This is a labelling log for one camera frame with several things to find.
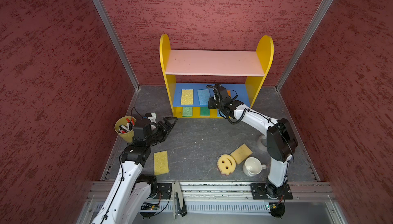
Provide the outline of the yellow cellulose sponge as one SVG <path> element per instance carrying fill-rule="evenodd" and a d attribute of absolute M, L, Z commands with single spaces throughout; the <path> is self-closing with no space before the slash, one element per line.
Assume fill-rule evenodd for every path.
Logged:
<path fill-rule="evenodd" d="M 181 105 L 193 105 L 193 89 L 181 91 Z"/>
<path fill-rule="evenodd" d="M 154 174 L 156 176 L 169 173 L 168 153 L 161 151 L 154 153 Z"/>

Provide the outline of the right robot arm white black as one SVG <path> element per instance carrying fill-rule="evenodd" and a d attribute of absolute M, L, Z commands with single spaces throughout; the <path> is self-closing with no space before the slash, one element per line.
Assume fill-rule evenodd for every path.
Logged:
<path fill-rule="evenodd" d="M 213 91 L 213 96 L 208 100 L 209 109 L 217 109 L 219 115 L 232 125 L 244 122 L 266 137 L 266 148 L 271 157 L 266 193 L 270 199 L 282 197 L 288 184 L 288 166 L 294 160 L 293 155 L 298 146 L 290 122 L 285 118 L 277 120 L 265 116 L 236 98 L 231 98 L 220 83 L 206 87 Z"/>

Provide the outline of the tan sponge green scrub back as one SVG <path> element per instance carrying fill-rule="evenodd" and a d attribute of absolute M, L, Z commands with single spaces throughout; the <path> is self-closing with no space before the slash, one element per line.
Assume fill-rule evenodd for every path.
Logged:
<path fill-rule="evenodd" d="M 209 118 L 210 116 L 211 116 L 211 112 L 208 107 L 200 108 L 200 118 Z"/>

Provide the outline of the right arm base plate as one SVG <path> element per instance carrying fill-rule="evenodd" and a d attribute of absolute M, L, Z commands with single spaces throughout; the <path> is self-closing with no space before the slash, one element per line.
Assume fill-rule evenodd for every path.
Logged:
<path fill-rule="evenodd" d="M 288 183 L 281 187 L 273 184 L 250 184 L 251 194 L 254 200 L 292 200 L 293 195 Z"/>

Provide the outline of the green cellulose sponge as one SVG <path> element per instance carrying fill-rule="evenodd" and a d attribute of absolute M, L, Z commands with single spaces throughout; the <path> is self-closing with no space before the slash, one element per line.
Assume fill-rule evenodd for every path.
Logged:
<path fill-rule="evenodd" d="M 188 106 L 182 107 L 182 116 L 183 117 L 192 117 L 193 116 L 193 107 L 188 107 Z"/>

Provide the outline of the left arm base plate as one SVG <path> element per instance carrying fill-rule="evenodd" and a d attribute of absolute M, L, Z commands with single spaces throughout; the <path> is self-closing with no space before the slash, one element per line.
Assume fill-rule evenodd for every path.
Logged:
<path fill-rule="evenodd" d="M 170 199 L 172 197 L 172 183 L 155 183 L 152 186 L 152 192 L 148 200 Z"/>

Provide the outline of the blue sponge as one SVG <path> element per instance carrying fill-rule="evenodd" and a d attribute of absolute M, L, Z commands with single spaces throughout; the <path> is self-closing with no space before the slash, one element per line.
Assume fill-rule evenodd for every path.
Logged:
<path fill-rule="evenodd" d="M 197 90 L 197 93 L 198 93 L 198 99 L 199 99 L 200 106 L 207 106 L 209 98 L 210 98 L 209 89 L 200 89 L 200 90 Z"/>
<path fill-rule="evenodd" d="M 224 115 L 221 113 L 220 110 L 218 110 L 218 115 L 219 115 L 220 117 L 222 117 L 222 118 L 225 118 Z"/>

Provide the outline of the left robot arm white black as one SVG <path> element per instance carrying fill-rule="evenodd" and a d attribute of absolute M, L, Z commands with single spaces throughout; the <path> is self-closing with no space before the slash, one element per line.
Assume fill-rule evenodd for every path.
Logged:
<path fill-rule="evenodd" d="M 158 191 L 157 178 L 142 174 L 151 147 L 164 142 L 178 119 L 164 117 L 156 122 L 155 113 L 148 113 L 133 125 L 131 143 L 119 156 L 117 178 L 93 224 L 131 224 L 143 203 Z"/>

